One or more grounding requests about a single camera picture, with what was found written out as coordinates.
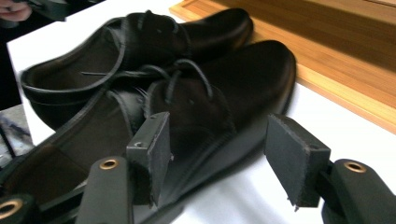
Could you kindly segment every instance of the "white table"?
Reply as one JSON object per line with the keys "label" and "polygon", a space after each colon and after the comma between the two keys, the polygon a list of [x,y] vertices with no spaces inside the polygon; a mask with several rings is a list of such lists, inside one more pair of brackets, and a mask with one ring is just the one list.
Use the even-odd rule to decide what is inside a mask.
{"label": "white table", "polygon": [[[65,54],[114,17],[150,9],[175,18],[168,8],[177,2],[106,0],[68,17],[67,22],[55,22],[9,42],[14,70],[19,74],[34,64]],[[21,98],[34,144],[37,145],[53,131],[35,115],[23,92]],[[332,161],[352,159],[363,162],[375,169],[393,193],[396,192],[395,134],[301,85],[296,87],[288,116],[332,149]],[[262,157],[246,170],[201,191],[174,223],[316,224],[322,223],[320,210],[321,206],[294,212],[270,165]]]}

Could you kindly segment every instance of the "dress shoe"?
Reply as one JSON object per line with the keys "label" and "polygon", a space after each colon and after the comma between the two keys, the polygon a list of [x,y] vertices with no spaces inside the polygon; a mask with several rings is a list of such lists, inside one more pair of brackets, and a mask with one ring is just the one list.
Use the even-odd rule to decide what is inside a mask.
{"label": "dress shoe", "polygon": [[56,130],[115,72],[177,58],[209,61],[245,45],[252,31],[241,8],[185,23],[150,11],[131,13],[106,22],[69,53],[24,71],[21,87],[37,115]]}
{"label": "dress shoe", "polygon": [[142,88],[139,71],[114,76],[55,135],[7,166],[0,174],[3,194],[55,199],[83,181],[96,160],[123,155],[144,118],[169,112],[173,159],[159,206],[134,209],[135,223],[154,223],[261,157],[267,116],[287,112],[296,78],[292,52],[277,41],[201,65],[179,59],[170,69],[152,68],[167,78]]}

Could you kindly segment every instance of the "wooden edge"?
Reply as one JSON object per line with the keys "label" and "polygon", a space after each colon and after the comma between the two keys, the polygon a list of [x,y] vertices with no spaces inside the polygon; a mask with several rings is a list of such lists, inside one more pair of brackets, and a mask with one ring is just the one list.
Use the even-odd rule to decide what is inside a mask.
{"label": "wooden edge", "polygon": [[[201,16],[186,9],[186,6],[193,4],[194,2],[196,2],[196,0],[185,0],[170,7],[169,11],[184,21],[199,20],[202,18]],[[210,4],[215,5],[217,8],[226,8],[225,6],[212,1],[210,1]],[[297,67],[298,83],[339,104],[358,116],[371,121],[381,128],[396,134],[396,117],[394,116],[396,115],[396,108],[385,105],[358,91],[354,91],[339,82],[303,66],[302,64],[298,63]]]}

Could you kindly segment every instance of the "wooden board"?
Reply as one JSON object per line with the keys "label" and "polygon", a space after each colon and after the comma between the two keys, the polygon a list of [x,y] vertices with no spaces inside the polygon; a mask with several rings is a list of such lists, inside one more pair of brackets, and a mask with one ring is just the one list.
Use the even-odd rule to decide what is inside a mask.
{"label": "wooden board", "polygon": [[396,133],[396,8],[350,1],[363,5],[187,0],[170,11],[194,21],[228,7],[245,9],[255,24],[253,42],[276,39],[294,53],[299,83]]}

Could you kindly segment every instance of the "black leather shoe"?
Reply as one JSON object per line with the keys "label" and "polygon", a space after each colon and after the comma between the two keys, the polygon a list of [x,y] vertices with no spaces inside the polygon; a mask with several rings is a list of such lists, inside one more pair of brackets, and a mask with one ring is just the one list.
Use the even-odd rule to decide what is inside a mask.
{"label": "black leather shoe", "polygon": [[181,24],[150,11],[132,13],[108,21],[64,56],[24,71],[21,86],[33,110],[56,130],[116,71],[167,65],[177,58],[209,61],[245,45],[252,31],[252,20],[241,8]]}
{"label": "black leather shoe", "polygon": [[264,41],[202,65],[176,60],[171,71],[147,90],[136,87],[139,72],[106,84],[80,116],[6,167],[3,194],[30,193],[40,203],[61,196],[87,177],[96,160],[122,155],[144,118],[168,111],[174,159],[158,209],[134,210],[135,223],[155,221],[262,155],[267,115],[287,111],[296,62],[283,44]]}

